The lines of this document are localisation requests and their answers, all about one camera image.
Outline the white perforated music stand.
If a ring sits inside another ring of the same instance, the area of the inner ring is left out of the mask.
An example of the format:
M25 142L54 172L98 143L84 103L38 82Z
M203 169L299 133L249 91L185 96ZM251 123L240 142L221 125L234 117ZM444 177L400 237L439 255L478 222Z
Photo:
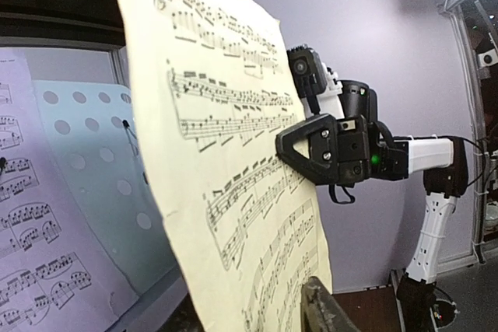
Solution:
M143 166L128 87L33 81L54 159L114 266L138 295L180 277Z

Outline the yellow sheet music page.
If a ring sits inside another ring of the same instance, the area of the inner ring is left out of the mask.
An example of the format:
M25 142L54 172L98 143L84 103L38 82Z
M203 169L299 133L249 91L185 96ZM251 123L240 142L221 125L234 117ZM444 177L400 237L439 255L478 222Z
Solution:
M207 331L298 331L331 284L315 186L276 155L304 118L279 22L253 0L118 0L146 178Z

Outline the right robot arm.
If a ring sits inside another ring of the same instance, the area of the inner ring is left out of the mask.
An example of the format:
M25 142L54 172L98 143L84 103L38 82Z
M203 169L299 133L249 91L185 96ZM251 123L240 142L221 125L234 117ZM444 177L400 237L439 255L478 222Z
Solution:
M423 172L424 219L412 260L402 275L396 298L407 331L435 331L440 319L437 257L447 220L468 187L468 164L462 138L397 138L377 118L377 94L367 84L345 80L334 96L338 112L323 114L318 95L324 81L298 79L296 91L308 102L311 117L276 136L278 157L316 185L347 193L368 179L404 180Z

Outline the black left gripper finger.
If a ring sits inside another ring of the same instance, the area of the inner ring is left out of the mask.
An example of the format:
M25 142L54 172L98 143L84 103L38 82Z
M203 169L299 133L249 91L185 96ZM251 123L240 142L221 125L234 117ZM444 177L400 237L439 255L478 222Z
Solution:
M360 332L319 278L310 277L300 294L302 332Z

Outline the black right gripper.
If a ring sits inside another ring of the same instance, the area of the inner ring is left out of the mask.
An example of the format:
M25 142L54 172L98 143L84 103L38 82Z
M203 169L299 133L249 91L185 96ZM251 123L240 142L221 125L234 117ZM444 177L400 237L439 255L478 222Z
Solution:
M379 123L364 116L315 115L275 137L277 156L310 182L350 187L371 178Z

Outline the purple sheet music page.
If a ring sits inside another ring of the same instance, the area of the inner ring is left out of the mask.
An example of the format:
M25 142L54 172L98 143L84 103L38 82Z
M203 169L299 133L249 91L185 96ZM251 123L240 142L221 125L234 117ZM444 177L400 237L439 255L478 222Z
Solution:
M1 329L105 331L137 296L51 158L28 64L1 51Z

